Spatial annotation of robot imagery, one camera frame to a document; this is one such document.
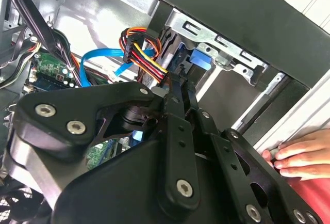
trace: red fabric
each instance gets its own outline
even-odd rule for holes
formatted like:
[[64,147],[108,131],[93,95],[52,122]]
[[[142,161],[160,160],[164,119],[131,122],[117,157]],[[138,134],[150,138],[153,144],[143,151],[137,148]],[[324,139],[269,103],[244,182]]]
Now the red fabric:
[[330,223],[330,179],[295,180],[289,184],[320,216],[323,223]]

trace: finger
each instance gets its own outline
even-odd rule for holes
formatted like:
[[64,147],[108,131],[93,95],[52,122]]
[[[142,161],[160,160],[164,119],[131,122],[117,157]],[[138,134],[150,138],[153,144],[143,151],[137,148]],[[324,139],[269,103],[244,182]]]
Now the finger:
[[303,142],[303,141],[308,141],[308,140],[315,140],[316,136],[314,133],[312,134],[309,134],[309,135],[305,135],[299,139],[295,139],[295,140],[290,140],[290,141],[287,141],[285,143],[282,143],[281,145],[278,146],[278,149],[283,149],[283,148],[286,148],[292,144],[296,144],[298,142]]
[[286,148],[292,144],[298,143],[298,142],[302,142],[302,141],[308,141],[308,140],[315,140],[319,137],[325,137],[325,136],[329,136],[330,137],[330,130],[318,130],[316,132],[313,132],[311,134],[305,135],[299,139],[295,139],[295,140],[291,140],[291,141],[287,141],[281,145],[278,146],[279,149],[283,149]]
[[271,161],[272,160],[272,154],[268,150],[264,150],[261,154],[261,156],[266,160],[266,161]]
[[276,161],[274,166],[277,169],[289,168],[289,167],[301,167],[310,165],[330,164],[330,150],[323,149],[319,151],[313,151],[308,153],[301,153],[290,158],[286,158],[280,161]]
[[330,165],[313,165],[304,167],[291,167],[281,169],[280,174],[289,178],[301,177],[303,179],[330,178]]
[[318,151],[326,148],[327,146],[328,141],[323,139],[301,141],[286,148],[280,149],[279,152],[276,153],[275,158],[281,160],[300,153]]

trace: screw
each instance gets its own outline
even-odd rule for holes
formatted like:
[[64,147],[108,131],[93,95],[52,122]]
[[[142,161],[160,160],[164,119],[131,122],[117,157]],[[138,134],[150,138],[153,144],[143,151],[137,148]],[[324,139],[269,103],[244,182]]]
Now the screw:
[[299,210],[293,210],[293,213],[300,223],[306,223],[305,217]]
[[238,135],[237,135],[234,131],[231,131],[230,134],[231,134],[235,139],[238,139]]
[[35,37],[35,36],[31,36],[30,41],[33,42],[33,43],[36,43],[36,42],[38,42],[38,38]]
[[254,207],[252,204],[248,204],[245,209],[251,219],[253,219],[255,222],[261,222],[261,215],[256,207]]
[[193,190],[191,185],[183,179],[180,179],[176,182],[177,191],[181,193],[184,197],[191,197]]
[[56,113],[55,108],[48,104],[37,105],[35,111],[39,116],[42,117],[52,117]]
[[177,99],[176,97],[172,97],[172,100],[177,104],[179,103],[179,99]]
[[207,113],[207,112],[203,111],[203,112],[202,112],[202,114],[203,114],[203,116],[204,116],[205,118],[210,118],[210,115],[209,115],[209,113]]
[[86,131],[86,126],[79,121],[70,121],[67,123],[67,130],[74,135],[81,135]]
[[310,212],[306,212],[306,215],[311,220],[311,222],[313,222],[313,224],[318,224],[318,221],[315,219],[314,215],[312,215]]
[[141,88],[140,91],[141,91],[143,94],[146,94],[146,95],[148,94],[148,91],[145,90],[145,89],[143,89],[143,88]]

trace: fingernail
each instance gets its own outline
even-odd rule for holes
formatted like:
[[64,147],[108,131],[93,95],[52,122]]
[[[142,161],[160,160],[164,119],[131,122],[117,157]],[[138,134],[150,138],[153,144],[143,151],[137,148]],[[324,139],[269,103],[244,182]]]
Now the fingernail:
[[281,162],[278,162],[278,161],[276,161],[276,162],[274,163],[274,166],[275,166],[277,169],[281,169],[281,168],[283,167],[282,163],[281,163]]
[[282,176],[287,176],[287,175],[289,175],[289,171],[288,171],[287,169],[281,169],[279,172],[280,172],[280,174],[281,174]]
[[281,153],[276,153],[276,154],[275,154],[275,158],[278,159],[278,160],[281,160],[281,159],[283,159],[284,157],[283,157],[283,155],[282,155]]

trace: orange wire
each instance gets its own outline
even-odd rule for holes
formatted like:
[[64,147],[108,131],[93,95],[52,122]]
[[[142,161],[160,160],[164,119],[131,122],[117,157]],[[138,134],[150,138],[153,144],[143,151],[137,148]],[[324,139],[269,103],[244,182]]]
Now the orange wire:
[[[145,27],[142,27],[142,26],[131,27],[131,28],[129,28],[129,29],[127,30],[126,35],[127,35],[127,36],[131,35],[130,33],[131,33],[131,32],[133,33],[135,29],[143,29],[143,30],[146,30],[146,28],[145,28]],[[158,45],[159,45],[159,49],[157,48],[157,46],[156,46],[152,41],[150,41],[149,39],[146,39],[146,40],[147,40],[147,41],[152,45],[152,47],[155,49],[156,55],[154,55],[153,58],[154,58],[154,57],[157,57],[157,56],[160,54],[160,51],[161,51],[161,43],[160,43],[160,40],[157,38],[157,42],[158,42]]]
[[144,30],[146,30],[145,27],[142,27],[142,26],[136,26],[136,27],[131,27],[131,28],[129,28],[129,29],[127,30],[126,34],[129,35],[129,33],[130,33],[132,30],[134,30],[134,29],[144,29]]
[[77,60],[77,57],[75,57],[75,55],[73,53],[71,53],[71,57],[72,57],[73,61],[75,62],[76,66],[78,67],[78,69],[80,69],[80,64]]
[[33,45],[31,48],[28,49],[28,51],[30,52],[32,50],[35,50],[36,49],[36,46],[37,46],[37,44]]
[[137,65],[139,68],[141,68],[144,72],[146,72],[148,75],[150,75],[155,81],[157,81],[158,83],[160,83],[159,79],[157,79],[155,76],[153,76],[152,74],[150,74],[146,68],[144,68],[143,65],[139,64],[138,62],[136,62],[134,59],[130,59],[135,65]]

